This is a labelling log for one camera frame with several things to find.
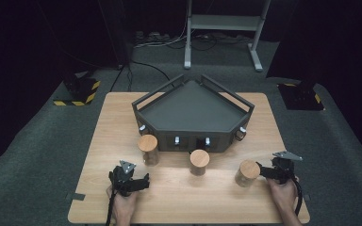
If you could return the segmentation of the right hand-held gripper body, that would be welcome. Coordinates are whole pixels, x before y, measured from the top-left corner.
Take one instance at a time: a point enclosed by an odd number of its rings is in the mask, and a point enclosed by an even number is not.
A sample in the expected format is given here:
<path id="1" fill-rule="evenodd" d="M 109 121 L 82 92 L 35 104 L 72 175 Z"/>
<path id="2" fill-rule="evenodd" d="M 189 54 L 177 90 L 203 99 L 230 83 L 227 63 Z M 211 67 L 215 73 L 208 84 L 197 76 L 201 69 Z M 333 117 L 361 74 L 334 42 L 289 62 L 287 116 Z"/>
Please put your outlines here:
<path id="1" fill-rule="evenodd" d="M 274 153 L 273 156 L 274 159 L 271 162 L 278 172 L 276 179 L 281 184 L 294 176 L 294 162 L 303 160 L 301 156 L 289 151 Z"/>

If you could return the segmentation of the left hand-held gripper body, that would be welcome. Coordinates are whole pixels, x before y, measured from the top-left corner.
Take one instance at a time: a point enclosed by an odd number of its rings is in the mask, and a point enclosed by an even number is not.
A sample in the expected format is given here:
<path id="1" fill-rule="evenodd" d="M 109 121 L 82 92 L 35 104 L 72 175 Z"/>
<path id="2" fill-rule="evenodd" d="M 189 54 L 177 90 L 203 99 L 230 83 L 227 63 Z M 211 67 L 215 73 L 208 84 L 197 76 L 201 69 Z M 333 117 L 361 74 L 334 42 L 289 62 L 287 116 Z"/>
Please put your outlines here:
<path id="1" fill-rule="evenodd" d="M 135 164 L 121 160 L 120 165 L 116 166 L 114 170 L 109 173 L 108 178 L 111 182 L 110 195 L 112 197 L 114 197 L 117 192 L 127 197 L 131 192 L 137 191 L 136 182 L 132 179 L 135 167 Z"/>

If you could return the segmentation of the glass jar pale contents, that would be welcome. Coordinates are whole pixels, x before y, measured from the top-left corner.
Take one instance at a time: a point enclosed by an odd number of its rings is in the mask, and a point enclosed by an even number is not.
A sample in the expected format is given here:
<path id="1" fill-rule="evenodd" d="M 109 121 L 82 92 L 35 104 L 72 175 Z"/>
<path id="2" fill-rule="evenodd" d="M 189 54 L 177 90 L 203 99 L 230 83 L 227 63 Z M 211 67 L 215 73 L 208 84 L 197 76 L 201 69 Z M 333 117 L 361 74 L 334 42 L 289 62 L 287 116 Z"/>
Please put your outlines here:
<path id="1" fill-rule="evenodd" d="M 253 160 L 244 160 L 240 163 L 235 175 L 235 182 L 241 187 L 250 186 L 260 175 L 260 167 Z"/>

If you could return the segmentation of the tall glass jar brown balls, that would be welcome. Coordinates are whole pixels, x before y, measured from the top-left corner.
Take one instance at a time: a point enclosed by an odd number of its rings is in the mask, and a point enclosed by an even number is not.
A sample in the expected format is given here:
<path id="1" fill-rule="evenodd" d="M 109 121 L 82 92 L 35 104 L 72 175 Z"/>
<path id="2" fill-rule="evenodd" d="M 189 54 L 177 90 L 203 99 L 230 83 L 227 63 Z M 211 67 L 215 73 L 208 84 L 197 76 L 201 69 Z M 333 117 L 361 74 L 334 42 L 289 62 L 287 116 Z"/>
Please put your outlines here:
<path id="1" fill-rule="evenodd" d="M 138 141 L 142 159 L 146 166 L 155 166 L 159 162 L 158 142 L 153 135 L 143 135 Z"/>

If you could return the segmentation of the short glass jar red contents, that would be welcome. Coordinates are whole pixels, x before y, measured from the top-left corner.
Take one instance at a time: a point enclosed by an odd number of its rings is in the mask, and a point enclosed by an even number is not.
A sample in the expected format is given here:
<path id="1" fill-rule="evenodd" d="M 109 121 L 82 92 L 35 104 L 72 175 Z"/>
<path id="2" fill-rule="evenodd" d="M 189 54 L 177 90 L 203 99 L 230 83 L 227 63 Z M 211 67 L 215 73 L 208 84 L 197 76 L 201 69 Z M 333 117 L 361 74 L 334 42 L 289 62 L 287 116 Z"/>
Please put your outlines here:
<path id="1" fill-rule="evenodd" d="M 206 167 L 210 161 L 208 152 L 195 150 L 189 156 L 190 172 L 195 176 L 202 176 L 206 173 Z"/>

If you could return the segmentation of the dark grey corner rack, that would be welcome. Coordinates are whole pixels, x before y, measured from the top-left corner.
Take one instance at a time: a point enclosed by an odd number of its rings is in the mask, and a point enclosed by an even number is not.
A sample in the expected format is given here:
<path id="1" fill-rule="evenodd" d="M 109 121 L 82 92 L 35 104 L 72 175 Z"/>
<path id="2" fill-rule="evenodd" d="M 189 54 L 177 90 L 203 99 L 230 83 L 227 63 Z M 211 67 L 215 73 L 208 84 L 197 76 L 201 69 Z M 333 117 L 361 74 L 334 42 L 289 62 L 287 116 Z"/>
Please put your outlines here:
<path id="1" fill-rule="evenodd" d="M 255 105 L 218 82 L 202 75 L 190 80 L 179 75 L 132 103 L 136 122 L 146 123 L 163 152 L 192 152 L 197 137 L 217 137 L 222 153 L 235 141 L 234 134 L 247 125 Z M 189 139 L 185 151 L 169 151 L 166 137 Z"/>

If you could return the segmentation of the person's left hand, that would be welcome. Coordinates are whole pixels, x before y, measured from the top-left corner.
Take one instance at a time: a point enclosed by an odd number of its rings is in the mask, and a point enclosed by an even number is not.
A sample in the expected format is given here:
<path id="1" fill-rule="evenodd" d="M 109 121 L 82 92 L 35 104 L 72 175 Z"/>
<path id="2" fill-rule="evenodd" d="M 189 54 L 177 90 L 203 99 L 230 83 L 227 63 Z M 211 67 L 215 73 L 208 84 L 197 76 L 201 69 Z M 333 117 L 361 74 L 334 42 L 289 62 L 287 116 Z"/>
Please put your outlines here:
<path id="1" fill-rule="evenodd" d="M 115 196 L 112 197 L 110 192 L 111 186 L 107 188 L 107 195 L 109 197 L 110 204 L 109 210 L 111 211 L 110 218 L 114 218 L 115 223 L 119 221 L 131 223 L 131 218 L 133 217 L 136 210 L 136 203 L 139 193 L 132 192 L 127 197 L 122 195 L 118 196 L 115 194 Z"/>

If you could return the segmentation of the person's right hand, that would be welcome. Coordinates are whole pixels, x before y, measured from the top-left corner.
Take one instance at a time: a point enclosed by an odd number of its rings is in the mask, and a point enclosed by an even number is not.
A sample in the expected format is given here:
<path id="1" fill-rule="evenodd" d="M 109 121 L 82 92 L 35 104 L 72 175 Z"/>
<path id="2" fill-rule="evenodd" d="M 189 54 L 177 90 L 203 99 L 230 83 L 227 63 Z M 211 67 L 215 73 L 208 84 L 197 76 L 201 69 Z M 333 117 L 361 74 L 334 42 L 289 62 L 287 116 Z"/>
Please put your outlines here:
<path id="1" fill-rule="evenodd" d="M 292 180 L 278 184 L 274 179 L 267 180 L 270 186 L 272 199 L 281 215 L 294 215 L 294 204 L 297 197 L 297 188 Z"/>

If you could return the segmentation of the rack drawer silver knob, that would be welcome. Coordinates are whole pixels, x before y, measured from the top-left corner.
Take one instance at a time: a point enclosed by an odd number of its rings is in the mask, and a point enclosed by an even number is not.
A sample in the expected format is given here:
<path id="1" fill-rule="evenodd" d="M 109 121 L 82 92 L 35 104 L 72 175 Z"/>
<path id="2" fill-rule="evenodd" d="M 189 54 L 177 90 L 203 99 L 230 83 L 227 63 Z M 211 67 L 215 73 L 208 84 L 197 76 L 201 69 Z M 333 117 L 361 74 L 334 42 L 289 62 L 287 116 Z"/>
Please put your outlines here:
<path id="1" fill-rule="evenodd" d="M 152 134 L 151 128 L 146 123 L 141 121 L 138 122 L 138 131 L 141 136 Z"/>
<path id="2" fill-rule="evenodd" d="M 197 137 L 196 148 L 215 152 L 218 149 L 219 139 L 217 137 Z"/>
<path id="3" fill-rule="evenodd" d="M 181 136 L 166 137 L 167 149 L 169 151 L 185 151 L 189 146 L 189 139 Z"/>
<path id="4" fill-rule="evenodd" d="M 244 126 L 241 126 L 234 134 L 234 138 L 237 141 L 242 141 L 247 134 L 247 130 Z"/>

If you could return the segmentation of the grey tape piece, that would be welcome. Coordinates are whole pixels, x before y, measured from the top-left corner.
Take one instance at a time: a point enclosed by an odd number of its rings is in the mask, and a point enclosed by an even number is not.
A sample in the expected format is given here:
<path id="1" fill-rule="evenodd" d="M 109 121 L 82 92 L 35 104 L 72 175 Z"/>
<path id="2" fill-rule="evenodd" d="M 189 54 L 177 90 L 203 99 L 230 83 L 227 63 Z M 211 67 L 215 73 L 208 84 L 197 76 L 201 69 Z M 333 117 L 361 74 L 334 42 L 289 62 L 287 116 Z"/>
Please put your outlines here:
<path id="1" fill-rule="evenodd" d="M 72 200 L 83 201 L 84 199 L 85 199 L 85 194 L 78 194 L 74 192 L 68 192 L 65 196 L 65 200 L 69 202 Z"/>

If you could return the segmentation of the black power strip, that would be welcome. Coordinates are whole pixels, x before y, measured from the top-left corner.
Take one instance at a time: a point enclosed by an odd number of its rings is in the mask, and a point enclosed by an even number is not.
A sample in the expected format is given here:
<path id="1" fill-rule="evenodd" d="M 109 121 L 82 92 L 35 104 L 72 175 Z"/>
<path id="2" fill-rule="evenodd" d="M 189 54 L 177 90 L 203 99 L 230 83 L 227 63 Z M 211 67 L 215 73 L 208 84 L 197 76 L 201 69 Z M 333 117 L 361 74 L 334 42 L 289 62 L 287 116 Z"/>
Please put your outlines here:
<path id="1" fill-rule="evenodd" d="M 144 33 L 142 31 L 136 32 L 136 43 L 163 42 L 169 39 L 170 36 L 168 34 L 161 35 L 158 32 L 151 32 L 151 33 Z"/>

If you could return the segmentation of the grey metal stand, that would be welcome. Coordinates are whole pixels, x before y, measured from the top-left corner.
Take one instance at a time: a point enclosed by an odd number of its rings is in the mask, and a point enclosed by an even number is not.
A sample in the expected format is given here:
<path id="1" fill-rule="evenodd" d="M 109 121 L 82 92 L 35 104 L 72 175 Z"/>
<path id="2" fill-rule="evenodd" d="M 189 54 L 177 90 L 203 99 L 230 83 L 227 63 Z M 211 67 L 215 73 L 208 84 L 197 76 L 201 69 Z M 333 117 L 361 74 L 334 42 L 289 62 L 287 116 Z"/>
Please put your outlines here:
<path id="1" fill-rule="evenodd" d="M 192 13 L 192 0 L 187 0 L 187 35 L 184 54 L 184 68 L 191 67 L 191 34 L 193 30 L 227 30 L 227 31 L 253 31 L 253 41 L 247 44 L 251 59 L 257 72 L 262 72 L 256 47 L 266 22 L 267 13 L 272 0 L 264 0 L 259 16 L 231 16 L 231 15 L 204 15 Z"/>

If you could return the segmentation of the black base plate hazard tape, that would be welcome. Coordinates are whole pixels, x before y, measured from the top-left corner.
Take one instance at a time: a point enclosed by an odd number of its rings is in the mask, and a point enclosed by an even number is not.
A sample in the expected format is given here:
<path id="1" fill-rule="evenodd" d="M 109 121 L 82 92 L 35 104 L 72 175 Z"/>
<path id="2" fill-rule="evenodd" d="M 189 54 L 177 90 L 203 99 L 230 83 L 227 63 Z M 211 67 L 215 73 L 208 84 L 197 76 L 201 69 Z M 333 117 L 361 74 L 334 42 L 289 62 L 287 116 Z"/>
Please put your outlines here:
<path id="1" fill-rule="evenodd" d="M 278 84 L 277 87 L 289 110 L 324 110 L 320 96 L 313 90 L 313 87 L 306 88 L 302 83 L 284 83 Z"/>
<path id="2" fill-rule="evenodd" d="M 100 82 L 95 78 L 75 77 L 59 85 L 53 95 L 53 104 L 57 106 L 89 105 L 95 97 Z"/>

